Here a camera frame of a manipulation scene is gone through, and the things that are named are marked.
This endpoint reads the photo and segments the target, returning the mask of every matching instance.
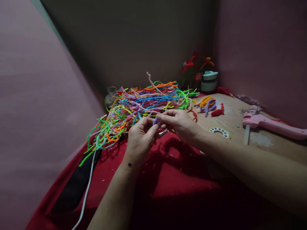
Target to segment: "pink wall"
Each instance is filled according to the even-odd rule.
[[[1,1],[0,39],[0,228],[19,230],[104,111],[30,1]]]
[[[215,54],[233,94],[307,128],[307,1],[220,1]]]

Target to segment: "left hand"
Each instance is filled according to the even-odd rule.
[[[139,170],[146,159],[151,143],[158,137],[160,124],[153,125],[154,119],[143,117],[128,132],[128,144],[122,164],[124,167]]]

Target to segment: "white ring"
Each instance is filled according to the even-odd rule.
[[[223,129],[222,127],[213,126],[213,127],[209,128],[208,131],[212,132],[212,133],[219,132],[219,133],[223,134],[223,137],[230,139],[229,132],[227,130]]]

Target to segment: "hand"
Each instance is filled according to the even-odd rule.
[[[161,121],[164,132],[174,129],[180,140],[188,144],[192,144],[198,133],[202,131],[184,110],[167,110],[163,114],[157,114],[157,119]]]
[[[128,133],[128,144],[122,164],[138,171],[146,159],[155,136],[159,137],[160,124],[153,125],[154,119],[143,117]]]

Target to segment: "pile of pipe cleaners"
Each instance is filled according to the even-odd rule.
[[[212,117],[217,117],[219,115],[224,115],[224,104],[221,103],[221,108],[216,110],[216,99],[214,97],[211,97],[210,95],[204,97],[201,102],[197,103],[194,101],[196,104],[196,107],[200,109],[201,111],[205,111],[205,117],[208,116],[209,111],[213,111],[211,113]]]
[[[119,138],[128,133],[129,129],[142,117],[155,118],[156,114],[163,113],[168,109],[191,110],[192,100],[189,97],[196,97],[199,92],[192,89],[181,91],[176,81],[162,84],[160,81],[151,81],[151,76],[147,72],[151,86],[144,89],[131,88],[117,91],[108,115],[104,115],[98,120],[98,124],[91,130],[87,137],[88,154],[79,166],[97,149],[111,148],[118,142]],[[95,136],[91,144],[90,137]]]

